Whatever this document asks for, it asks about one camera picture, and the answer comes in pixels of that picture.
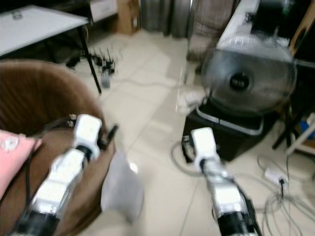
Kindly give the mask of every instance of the brown chair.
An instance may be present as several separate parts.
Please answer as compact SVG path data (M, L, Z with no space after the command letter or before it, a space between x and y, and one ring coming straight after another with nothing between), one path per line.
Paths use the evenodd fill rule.
M105 121L96 99L70 70L33 60L0 62L0 129L29 134L69 114L90 114ZM43 138L31 161L31 194L44 180L54 158L72 143L72 129L56 129ZM85 169L60 222L57 236L75 236L100 214L101 188L115 151L112 143ZM0 206L0 236L15 225L26 201L25 167L9 185Z

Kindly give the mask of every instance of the white table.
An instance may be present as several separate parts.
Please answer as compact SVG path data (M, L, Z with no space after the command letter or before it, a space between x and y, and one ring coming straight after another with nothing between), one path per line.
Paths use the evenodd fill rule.
M88 20L85 17L38 6L27 6L0 14L0 58L5 58L9 54L34 43L44 42L52 61L55 62L53 53L49 50L47 39L77 29L98 92L101 93L82 30L82 26L87 23Z

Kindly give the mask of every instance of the fan guard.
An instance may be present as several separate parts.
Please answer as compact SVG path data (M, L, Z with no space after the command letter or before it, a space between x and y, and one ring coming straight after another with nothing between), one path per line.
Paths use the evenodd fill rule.
M235 116L261 116L285 103L296 83L288 50L274 38L237 34L204 61L202 84L217 108Z

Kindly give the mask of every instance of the table leg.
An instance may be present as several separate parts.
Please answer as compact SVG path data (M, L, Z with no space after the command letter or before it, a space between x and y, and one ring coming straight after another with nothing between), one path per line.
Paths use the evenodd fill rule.
M90 65L90 69L91 69L92 75L94 77L98 93L102 94L102 90L101 90L101 88L99 86L99 83L98 83L98 80L97 80L97 76L96 76L96 73L95 73L95 70L94 70L94 67L93 67L91 55L89 53L89 49L88 49L87 43L86 43L85 38L84 38L82 27L78 27L78 33L79 33L80 40L81 40L81 43L82 43L82 47L83 47L83 50L84 50L84 56L88 59L88 62L89 62L89 65Z
M53 51L51 50L51 48L50 48L50 46L49 46L49 44L48 44L48 41L45 40L45 41L44 41L44 44L45 44L45 48L46 48L46 50L47 50L47 52L48 52L48 55L49 55L49 57L50 57L50 60L51 60L53 63L57 63L57 60L56 60L56 58L55 58L55 55L54 55Z

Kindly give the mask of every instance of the brown cushion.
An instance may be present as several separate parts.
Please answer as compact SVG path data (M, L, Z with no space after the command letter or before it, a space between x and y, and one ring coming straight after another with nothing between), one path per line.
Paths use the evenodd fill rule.
M71 147L72 129L59 129L47 133L43 145L31 161L31 193L40 186L49 167L59 154ZM99 215L101 188L114 153L114 144L101 152L98 160L85 169L82 180L77 184L65 215L59 224L57 236L74 236L85 229ZM8 233L21 215L25 206L25 168L16 176L0 208L0 236Z

